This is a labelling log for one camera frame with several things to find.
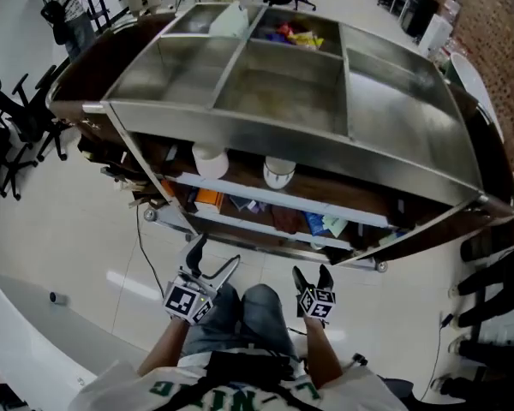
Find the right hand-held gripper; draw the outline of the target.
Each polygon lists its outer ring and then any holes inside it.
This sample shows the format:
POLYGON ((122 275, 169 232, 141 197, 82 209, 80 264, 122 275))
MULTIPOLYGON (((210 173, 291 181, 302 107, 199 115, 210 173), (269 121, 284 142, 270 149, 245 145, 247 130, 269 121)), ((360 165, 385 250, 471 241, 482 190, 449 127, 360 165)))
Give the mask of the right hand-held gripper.
POLYGON ((317 288, 309 287, 307 279, 298 266, 292 268, 292 277, 298 292, 302 292, 297 299, 297 316, 318 319, 323 325, 336 306, 336 294, 333 290, 333 278, 328 268, 320 265, 320 276, 317 288))

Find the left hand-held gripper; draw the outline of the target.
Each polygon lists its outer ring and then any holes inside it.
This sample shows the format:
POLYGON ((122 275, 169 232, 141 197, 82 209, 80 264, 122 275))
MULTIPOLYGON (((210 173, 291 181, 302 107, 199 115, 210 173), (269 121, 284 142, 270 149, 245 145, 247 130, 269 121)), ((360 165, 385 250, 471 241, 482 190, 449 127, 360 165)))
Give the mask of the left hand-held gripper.
POLYGON ((208 234, 200 234, 185 246, 185 265, 189 271, 180 267, 165 291, 165 311, 190 325, 197 325, 212 310, 218 290, 230 280, 241 262, 238 254, 211 274, 201 275, 200 261, 207 239, 208 234))

